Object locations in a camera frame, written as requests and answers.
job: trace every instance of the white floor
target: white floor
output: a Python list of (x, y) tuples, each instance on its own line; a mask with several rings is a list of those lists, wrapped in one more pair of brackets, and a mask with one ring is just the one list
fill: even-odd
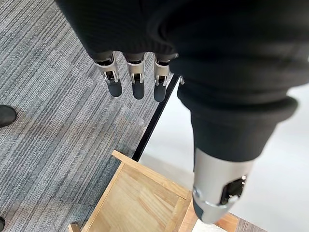
[[(177, 88), (147, 144), (140, 163), (173, 181), (193, 184), (193, 133), (190, 112)], [(277, 126), (257, 159), (241, 201), (231, 212), (269, 232), (309, 228), (309, 86), (290, 95), (300, 101), (296, 114)]]

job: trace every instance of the wooden board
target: wooden board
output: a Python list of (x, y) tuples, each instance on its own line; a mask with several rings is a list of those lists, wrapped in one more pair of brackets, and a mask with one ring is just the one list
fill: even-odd
[[(117, 151), (112, 154), (122, 162), (82, 232), (192, 231), (197, 217), (191, 191)], [(73, 224), (69, 230), (79, 232)]]
[(69, 224), (68, 226), (69, 232), (80, 232), (79, 226), (76, 224)]

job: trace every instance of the metal bracket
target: metal bracket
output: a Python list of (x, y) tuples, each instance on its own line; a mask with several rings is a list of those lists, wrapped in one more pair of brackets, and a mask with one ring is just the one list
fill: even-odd
[(163, 83), (163, 86), (166, 86), (168, 83), (168, 76), (169, 76), (169, 65), (168, 62), (165, 65), (159, 64), (159, 62), (154, 60), (154, 83), (156, 86), (159, 83)]
[(98, 62), (95, 62), (108, 85), (111, 83), (112, 80), (115, 83), (119, 81), (119, 72), (116, 59), (114, 58), (114, 54), (112, 54), (110, 60), (111, 61), (106, 61), (106, 64), (98, 64)]
[(145, 67), (145, 61), (141, 60), (140, 63), (131, 63), (126, 62), (127, 69), (129, 71), (131, 81), (135, 84), (136, 80), (139, 80), (140, 83), (144, 82), (144, 67)]

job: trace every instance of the wooden panel edge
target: wooden panel edge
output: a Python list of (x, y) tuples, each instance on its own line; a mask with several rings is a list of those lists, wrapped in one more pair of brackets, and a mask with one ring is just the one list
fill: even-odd
[(191, 232), (197, 222), (197, 216), (195, 214), (192, 202), (192, 193), (190, 192), (190, 196), (188, 196), (187, 201), (185, 203), (184, 211), (182, 212), (184, 215), (180, 217), (180, 224), (176, 226), (176, 232)]
[(147, 167), (141, 165), (140, 163), (137, 163), (136, 161), (130, 159), (129, 157), (125, 156), (124, 154), (120, 153), (119, 151), (114, 150), (112, 152), (112, 155), (115, 158), (121, 160), (122, 162), (128, 164), (130, 167), (132, 167), (134, 169), (138, 169), (142, 174), (153, 179), (155, 182), (161, 184), (162, 186), (164, 186), (165, 188), (167, 188), (171, 192), (173, 192), (173, 193), (177, 194), (178, 196), (186, 199), (188, 192), (189, 192), (188, 189), (176, 184), (175, 182), (167, 179), (163, 175), (151, 170), (150, 168), (147, 168)]
[(238, 218), (230, 213), (227, 213), (219, 221), (217, 221), (215, 225), (227, 232), (235, 232), (238, 225)]
[(69, 232), (80, 232), (80, 229), (78, 225), (70, 223), (68, 225), (68, 231)]
[(110, 193), (112, 186), (114, 185), (116, 179), (118, 178), (119, 174), (121, 173), (121, 170), (122, 170), (124, 165), (125, 165), (125, 163), (121, 162), (117, 171), (115, 172), (114, 176), (112, 177), (110, 183), (108, 184), (107, 188), (105, 189), (103, 195), (101, 196), (98, 204), (96, 205), (95, 209), (93, 210), (92, 214), (90, 215), (88, 222), (85, 224), (84, 228), (82, 229), (82, 232), (87, 232), (89, 230), (93, 221), (97, 217), (97, 214), (99, 213), (100, 209), (102, 208), (105, 199), (107, 198), (108, 194)]

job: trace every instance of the black floor trim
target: black floor trim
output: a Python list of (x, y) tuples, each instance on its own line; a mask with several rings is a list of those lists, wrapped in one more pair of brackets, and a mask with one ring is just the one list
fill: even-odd
[(140, 140), (140, 143), (139, 145), (137, 146), (135, 152), (134, 152), (134, 155), (132, 157), (133, 160), (135, 160), (136, 162), (138, 162), (140, 160), (140, 157), (150, 139), (150, 136), (152, 135), (154, 129), (155, 129), (155, 126), (159, 120), (159, 118), (161, 117), (161, 114), (166, 106), (166, 103), (168, 102), (169, 100), (169, 97), (170, 95), (172, 94), (172, 91), (173, 89), (175, 88), (176, 84), (177, 84), (177, 81), (179, 79), (179, 76), (177, 75), (173, 75), (172, 76), (172, 79), (166, 89), (166, 95), (165, 95), (165, 98), (162, 102), (159, 103), (158, 107), (156, 108), (155, 112), (154, 112), (154, 115), (153, 117), (151, 118), (149, 124), (148, 124), (148, 127), (143, 135), (143, 137), (141, 138)]

